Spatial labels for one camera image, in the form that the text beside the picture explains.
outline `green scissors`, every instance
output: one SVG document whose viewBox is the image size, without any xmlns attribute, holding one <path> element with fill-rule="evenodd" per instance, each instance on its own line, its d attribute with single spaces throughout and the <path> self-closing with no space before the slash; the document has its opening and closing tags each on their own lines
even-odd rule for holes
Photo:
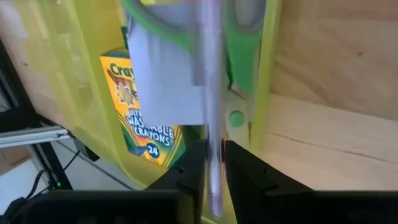
<svg viewBox="0 0 398 224">
<path fill-rule="evenodd" d="M 146 8 L 141 0 L 121 0 L 125 10 L 147 30 L 172 41 L 193 53 L 194 36 L 189 29 L 171 26 Z M 262 39 L 263 18 L 250 26 L 240 26 L 236 18 L 235 1 L 226 0 L 224 12 L 225 39 L 228 49 L 230 87 L 240 97 L 248 99 L 253 92 L 254 71 Z"/>
</svg>

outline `crayola logo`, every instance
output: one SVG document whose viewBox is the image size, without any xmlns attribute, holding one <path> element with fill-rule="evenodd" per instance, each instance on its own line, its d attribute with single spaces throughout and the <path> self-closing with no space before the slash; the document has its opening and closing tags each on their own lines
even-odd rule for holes
<svg viewBox="0 0 398 224">
<path fill-rule="evenodd" d="M 175 139 L 174 130 L 170 126 L 145 126 L 140 110 L 129 109 L 126 120 L 137 136 L 155 140 L 166 147 L 170 147 Z"/>
<path fill-rule="evenodd" d="M 132 78 L 133 72 L 131 67 L 120 67 L 116 63 L 110 63 L 109 70 L 111 71 L 112 75 L 116 77 L 133 80 Z"/>
</svg>

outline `yellow crayon box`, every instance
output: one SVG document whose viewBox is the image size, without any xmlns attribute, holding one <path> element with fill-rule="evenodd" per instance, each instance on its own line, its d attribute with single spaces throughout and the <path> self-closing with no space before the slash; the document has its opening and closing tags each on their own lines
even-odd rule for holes
<svg viewBox="0 0 398 224">
<path fill-rule="evenodd" d="M 127 150 L 165 167 L 173 165 L 199 139 L 195 127 L 146 126 L 128 51 L 125 48 L 110 50 L 100 59 Z"/>
</svg>

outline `scissors handle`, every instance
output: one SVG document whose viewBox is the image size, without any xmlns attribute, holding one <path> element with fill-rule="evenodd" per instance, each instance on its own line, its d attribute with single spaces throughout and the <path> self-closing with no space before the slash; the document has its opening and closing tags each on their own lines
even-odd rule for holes
<svg viewBox="0 0 398 224">
<path fill-rule="evenodd" d="M 121 0 L 121 4 L 134 20 L 147 30 L 192 52 L 193 36 L 188 31 L 166 24 L 166 22 L 151 13 L 141 3 L 141 0 Z"/>
<path fill-rule="evenodd" d="M 248 98 L 253 90 L 253 75 L 257 67 L 257 57 L 263 31 L 263 18 L 249 27 L 238 24 L 234 4 L 227 1 L 225 12 L 226 45 L 233 84 L 239 88 L 238 93 Z"/>
</svg>

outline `green button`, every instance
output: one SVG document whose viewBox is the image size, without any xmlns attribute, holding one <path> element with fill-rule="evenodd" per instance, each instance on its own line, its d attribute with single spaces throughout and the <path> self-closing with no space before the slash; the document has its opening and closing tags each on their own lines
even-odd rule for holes
<svg viewBox="0 0 398 224">
<path fill-rule="evenodd" d="M 244 124 L 244 115 L 240 111 L 233 111 L 229 114 L 229 122 L 232 127 L 238 128 Z"/>
</svg>

